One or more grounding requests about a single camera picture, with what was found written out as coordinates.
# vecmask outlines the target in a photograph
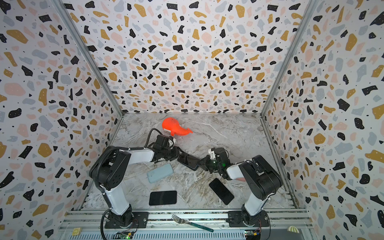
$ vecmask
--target back wall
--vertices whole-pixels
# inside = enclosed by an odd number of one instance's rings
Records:
[[[66,0],[124,112],[258,112],[307,1]]]

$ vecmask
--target terrazzo pattern wallpaper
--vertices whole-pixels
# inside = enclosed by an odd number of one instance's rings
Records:
[[[319,1],[265,116],[319,239],[384,239],[383,23],[383,1]]]
[[[49,1],[0,8],[0,239],[53,239],[119,119]]]
[[[307,0],[65,6],[124,112],[260,112]]]

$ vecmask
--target white arm segment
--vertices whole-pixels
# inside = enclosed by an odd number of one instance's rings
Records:
[[[244,177],[243,173],[241,172],[239,165],[241,163],[237,163],[235,165],[232,165],[227,168],[227,174],[231,179],[236,179],[236,178],[242,178]],[[255,216],[258,214],[261,210],[263,210],[263,206],[265,202],[269,199],[269,196],[263,201],[258,199],[252,192],[251,195],[249,196],[248,200],[245,202],[244,207],[247,210],[247,212],[251,216]]]
[[[129,152],[131,157],[129,159],[128,165],[140,163],[140,162],[150,162],[155,154],[152,150],[145,148],[142,150],[120,150],[124,152]],[[112,188],[110,191],[105,190],[109,201],[111,202],[112,208],[111,211],[116,215],[122,215],[129,208],[129,202],[127,200],[126,194],[126,185],[124,181],[121,181],[117,187]]]

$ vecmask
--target fork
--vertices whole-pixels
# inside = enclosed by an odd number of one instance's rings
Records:
[[[189,221],[186,221],[186,220],[184,220],[182,218],[179,218],[175,214],[172,214],[172,219],[173,219],[173,221],[175,221],[177,223],[185,223],[185,224],[188,224],[188,225],[191,225],[191,226],[194,226],[194,227],[198,227],[200,229],[204,229],[204,230],[207,230],[207,231],[210,231],[210,232],[214,231],[212,228],[205,227],[205,226],[199,225],[197,223],[189,222]]]

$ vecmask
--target light blue phone case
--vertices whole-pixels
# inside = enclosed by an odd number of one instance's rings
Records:
[[[156,169],[147,172],[149,183],[154,183],[164,177],[167,177],[173,173],[172,166],[168,163]]]

